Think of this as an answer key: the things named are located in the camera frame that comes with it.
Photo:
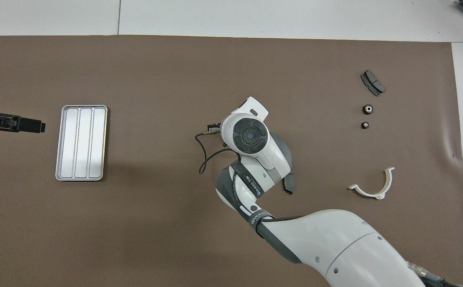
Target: white table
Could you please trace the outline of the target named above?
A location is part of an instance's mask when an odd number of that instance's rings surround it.
[[[0,0],[0,35],[118,33],[452,42],[463,149],[463,13],[454,0]]]

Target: silver rectangular tray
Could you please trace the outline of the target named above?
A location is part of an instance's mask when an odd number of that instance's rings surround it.
[[[107,123],[108,108],[104,105],[62,108],[56,179],[97,181],[102,178]]]

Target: white plastic part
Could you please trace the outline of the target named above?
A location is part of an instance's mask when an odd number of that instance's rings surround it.
[[[255,111],[257,116],[251,112],[251,109]],[[277,173],[279,173],[279,179],[281,179],[290,172],[290,166],[276,142],[271,137],[267,126],[265,126],[268,135],[267,142],[263,149],[257,153],[246,154],[240,151],[233,142],[233,128],[239,120],[242,120],[243,118],[252,118],[263,122],[268,113],[269,112],[265,109],[265,107],[263,107],[257,100],[252,97],[247,98],[246,102],[241,107],[233,111],[221,122],[221,137],[230,149],[233,149],[242,155],[252,156],[267,170],[275,169]]]
[[[351,212],[323,210],[263,225],[333,287],[424,287],[401,255]]]
[[[385,169],[384,171],[386,172],[386,183],[384,184],[384,187],[377,192],[376,194],[368,194],[365,193],[357,184],[352,184],[348,187],[348,189],[355,189],[358,193],[367,196],[367,197],[374,197],[377,199],[383,199],[386,197],[386,192],[388,192],[391,184],[392,184],[392,173],[391,171],[394,169],[394,167],[390,167],[388,169]]]

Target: black cable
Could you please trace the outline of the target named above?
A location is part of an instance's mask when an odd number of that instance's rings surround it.
[[[218,155],[218,154],[220,154],[220,153],[222,153],[222,152],[225,152],[225,151],[233,151],[233,152],[237,155],[237,158],[240,160],[240,154],[239,154],[238,152],[234,151],[233,149],[229,149],[229,148],[228,148],[228,149],[220,149],[219,151],[213,153],[211,156],[209,156],[209,157],[206,156],[206,149],[205,149],[204,145],[201,143],[201,141],[199,140],[198,137],[199,137],[199,136],[207,136],[207,135],[209,135],[209,134],[216,134],[216,133],[218,133],[218,132],[219,132],[219,131],[206,132],[206,133],[199,133],[199,134],[197,134],[197,135],[194,136],[195,140],[196,140],[196,141],[199,143],[199,145],[201,146],[201,149],[203,149],[203,155],[204,155],[204,157],[205,157],[204,162],[201,164],[201,166],[200,166],[200,168],[199,168],[199,170],[198,170],[199,174],[203,174],[203,173],[205,172],[206,163],[207,163],[211,158],[213,158],[214,156],[216,156],[216,155]]]

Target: white curved bracket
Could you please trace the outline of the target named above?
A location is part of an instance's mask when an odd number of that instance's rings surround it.
[[[374,197],[377,199],[383,199],[386,197],[386,192],[388,192],[390,185],[392,184],[392,173],[391,171],[394,169],[394,167],[390,167],[388,169],[385,169],[384,171],[386,172],[386,183],[384,184],[384,187],[377,192],[376,194],[367,194],[365,193],[357,184],[352,184],[348,187],[348,189],[355,189],[358,193],[367,196],[367,197]]]

